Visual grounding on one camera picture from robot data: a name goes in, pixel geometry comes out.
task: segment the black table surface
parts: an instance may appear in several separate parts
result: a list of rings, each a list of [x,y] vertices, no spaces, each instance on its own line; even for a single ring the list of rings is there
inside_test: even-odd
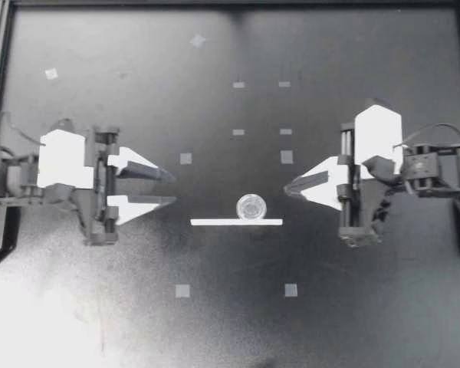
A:
[[[82,245],[73,214],[24,210],[18,247],[0,264],[0,366],[460,367],[450,201],[398,195],[383,243],[349,249],[337,212],[282,190],[337,154],[340,124],[365,97],[392,104],[405,135],[460,128],[455,11],[30,8],[12,36],[3,109],[15,125],[32,136],[62,117],[79,131],[117,125],[122,145],[177,177],[120,193],[178,201],[120,227],[105,248]],[[1,139],[37,150],[5,126]],[[246,193],[283,226],[189,224],[236,217]]]

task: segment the white bar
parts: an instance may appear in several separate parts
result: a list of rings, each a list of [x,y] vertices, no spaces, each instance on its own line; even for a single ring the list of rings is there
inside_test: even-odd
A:
[[[246,225],[283,225],[282,218],[191,218],[192,226],[246,226]]]

